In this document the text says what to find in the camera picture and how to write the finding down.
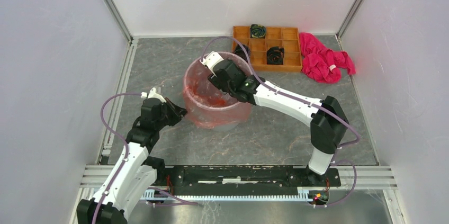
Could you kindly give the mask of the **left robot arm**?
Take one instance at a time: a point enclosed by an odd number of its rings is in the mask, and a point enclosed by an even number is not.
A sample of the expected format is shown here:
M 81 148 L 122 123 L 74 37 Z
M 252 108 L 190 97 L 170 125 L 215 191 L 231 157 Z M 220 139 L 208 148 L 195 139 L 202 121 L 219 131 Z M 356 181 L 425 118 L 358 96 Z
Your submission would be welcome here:
M 111 130 L 123 142 L 122 154 L 93 197 L 78 203 L 78 223 L 127 223 L 146 189 L 166 180 L 164 160 L 149 154 L 160 131 L 178 124 L 187 115 L 187 109 L 155 92 L 142 92 L 140 96 L 141 115 L 127 136 Z

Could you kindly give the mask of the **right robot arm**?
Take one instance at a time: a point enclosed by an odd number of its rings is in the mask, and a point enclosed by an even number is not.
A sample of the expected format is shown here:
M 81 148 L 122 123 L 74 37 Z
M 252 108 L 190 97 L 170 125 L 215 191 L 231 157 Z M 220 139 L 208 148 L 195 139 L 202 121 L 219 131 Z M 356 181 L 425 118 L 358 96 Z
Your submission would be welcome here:
M 231 59 L 204 59 L 202 64 L 211 72 L 208 80 L 212 85 L 238 102 L 268 107 L 307 125 L 314 149 L 306 180 L 319 186 L 327 179 L 326 171 L 348 124 L 335 98 L 327 96 L 320 100 L 286 91 L 255 75 L 246 75 Z

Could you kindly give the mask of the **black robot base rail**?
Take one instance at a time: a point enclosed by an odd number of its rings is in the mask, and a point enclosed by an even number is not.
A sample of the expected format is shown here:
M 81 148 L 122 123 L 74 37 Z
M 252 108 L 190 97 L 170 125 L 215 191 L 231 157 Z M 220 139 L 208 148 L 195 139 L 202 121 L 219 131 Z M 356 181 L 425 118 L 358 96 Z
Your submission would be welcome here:
M 174 196 L 290 196 L 297 189 L 339 187 L 336 168 L 323 175 L 292 165 L 174 165 L 147 157 L 143 164 L 157 171 L 154 187 Z

